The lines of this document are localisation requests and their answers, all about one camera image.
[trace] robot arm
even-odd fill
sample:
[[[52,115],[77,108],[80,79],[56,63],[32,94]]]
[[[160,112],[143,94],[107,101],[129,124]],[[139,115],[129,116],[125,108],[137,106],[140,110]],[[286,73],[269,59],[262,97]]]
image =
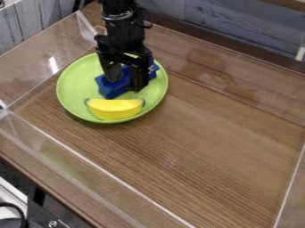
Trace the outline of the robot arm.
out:
[[[96,35],[96,52],[108,82],[121,79],[121,64],[131,69],[129,90],[139,92],[148,85],[154,65],[152,52],[146,48],[143,8],[135,0],[103,0],[107,36]]]

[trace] blue object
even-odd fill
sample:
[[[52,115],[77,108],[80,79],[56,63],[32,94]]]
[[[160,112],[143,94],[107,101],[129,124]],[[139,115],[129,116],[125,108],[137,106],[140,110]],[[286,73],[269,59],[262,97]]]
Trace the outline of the blue object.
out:
[[[154,63],[152,71],[148,76],[148,80],[152,80],[158,77],[159,66]],[[99,86],[99,93],[108,100],[112,100],[115,97],[129,91],[129,79],[131,79],[131,69],[128,66],[121,67],[123,77],[117,82],[108,82],[105,75],[100,75],[95,78],[95,81]]]

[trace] green plate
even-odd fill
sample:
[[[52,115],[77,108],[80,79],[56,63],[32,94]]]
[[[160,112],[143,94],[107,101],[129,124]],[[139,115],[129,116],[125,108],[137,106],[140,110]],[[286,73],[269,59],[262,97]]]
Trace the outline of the green plate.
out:
[[[156,64],[159,66],[158,78],[150,81],[148,86],[139,93],[128,92],[116,98],[143,98],[146,100],[146,106],[141,112],[133,117],[119,120],[101,120],[87,109],[84,104],[87,98],[104,99],[99,94],[99,86],[95,82],[95,78],[103,74],[99,57],[95,53],[73,62],[60,75],[56,93],[61,106],[73,116],[93,123],[115,124],[139,118],[158,106],[168,89],[166,70],[158,62]]]

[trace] blue block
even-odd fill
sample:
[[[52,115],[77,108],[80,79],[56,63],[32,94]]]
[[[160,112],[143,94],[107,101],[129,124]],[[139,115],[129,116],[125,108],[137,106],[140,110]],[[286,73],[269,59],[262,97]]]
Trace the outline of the blue block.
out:
[[[152,80],[158,76],[158,70],[159,66],[154,64],[152,71],[148,76],[148,80]],[[121,94],[127,93],[129,91],[129,78],[131,78],[131,69],[128,66],[121,67],[123,71],[123,77],[117,82],[108,82],[105,75],[100,75],[99,77],[95,78],[95,82],[97,83],[99,86],[99,93],[100,95],[111,100],[115,97],[120,96]]]

